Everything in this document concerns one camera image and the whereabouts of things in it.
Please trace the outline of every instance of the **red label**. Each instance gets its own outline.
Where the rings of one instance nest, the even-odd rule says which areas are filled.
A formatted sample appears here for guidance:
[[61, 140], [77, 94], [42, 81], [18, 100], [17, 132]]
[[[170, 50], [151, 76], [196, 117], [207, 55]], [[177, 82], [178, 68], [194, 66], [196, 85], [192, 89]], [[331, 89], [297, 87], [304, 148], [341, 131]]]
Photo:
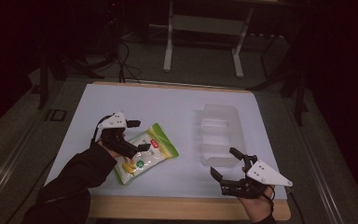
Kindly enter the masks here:
[[158, 148], [158, 143], [156, 140], [152, 139], [150, 140], [150, 144], [154, 147], [154, 148]]

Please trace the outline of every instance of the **plastic container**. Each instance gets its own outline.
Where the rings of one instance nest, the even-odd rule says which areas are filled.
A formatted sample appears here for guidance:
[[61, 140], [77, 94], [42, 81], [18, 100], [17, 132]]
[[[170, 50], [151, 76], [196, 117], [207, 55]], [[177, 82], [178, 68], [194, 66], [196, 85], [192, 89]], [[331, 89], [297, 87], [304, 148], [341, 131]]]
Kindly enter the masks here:
[[200, 114], [200, 159], [205, 166], [232, 167], [239, 160], [229, 149], [246, 153], [238, 110], [232, 105], [205, 105]]

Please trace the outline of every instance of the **human hand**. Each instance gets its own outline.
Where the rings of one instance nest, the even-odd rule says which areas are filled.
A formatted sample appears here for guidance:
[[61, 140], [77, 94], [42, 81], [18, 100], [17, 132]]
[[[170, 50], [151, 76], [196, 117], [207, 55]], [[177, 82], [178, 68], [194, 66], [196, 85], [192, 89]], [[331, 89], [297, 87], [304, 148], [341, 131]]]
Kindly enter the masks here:
[[102, 141], [98, 141], [97, 142], [101, 147], [103, 147], [103, 149], [105, 149], [109, 154], [110, 156], [112, 156], [112, 158], [117, 158], [117, 157], [120, 157], [121, 155], [116, 153], [115, 151], [112, 151], [112, 150], [109, 150], [107, 147], [105, 147], [103, 145], [103, 142]]
[[[264, 193], [271, 198], [273, 187], [266, 188]], [[251, 222], [259, 222], [271, 214], [271, 202], [263, 196], [258, 199], [238, 198], [238, 200], [245, 208]]]

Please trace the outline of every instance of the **food package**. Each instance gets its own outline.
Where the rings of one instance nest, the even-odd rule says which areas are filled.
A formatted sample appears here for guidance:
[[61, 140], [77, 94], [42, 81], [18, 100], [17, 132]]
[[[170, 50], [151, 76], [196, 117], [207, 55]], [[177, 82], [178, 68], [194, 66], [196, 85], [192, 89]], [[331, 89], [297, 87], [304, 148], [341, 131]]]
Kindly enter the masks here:
[[179, 156], [176, 148], [157, 123], [129, 142], [135, 146], [150, 144], [150, 148], [147, 151], [138, 152], [132, 159], [127, 157], [116, 158], [117, 178], [124, 185], [129, 185], [134, 178], [158, 163]]

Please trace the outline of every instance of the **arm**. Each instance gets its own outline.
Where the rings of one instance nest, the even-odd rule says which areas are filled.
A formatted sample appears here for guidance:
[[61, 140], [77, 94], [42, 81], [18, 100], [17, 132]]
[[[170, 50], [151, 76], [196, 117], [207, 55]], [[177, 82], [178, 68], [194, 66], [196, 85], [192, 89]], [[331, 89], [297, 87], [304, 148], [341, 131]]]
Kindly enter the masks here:
[[[271, 197], [273, 190], [267, 188], [264, 192], [268, 197]], [[258, 199], [238, 198], [245, 208], [249, 219], [254, 224], [273, 224], [276, 223], [272, 216], [271, 203], [266, 198], [260, 196]]]
[[41, 189], [23, 223], [85, 223], [90, 209], [88, 188], [105, 181], [118, 156], [101, 143], [76, 154], [59, 176]]

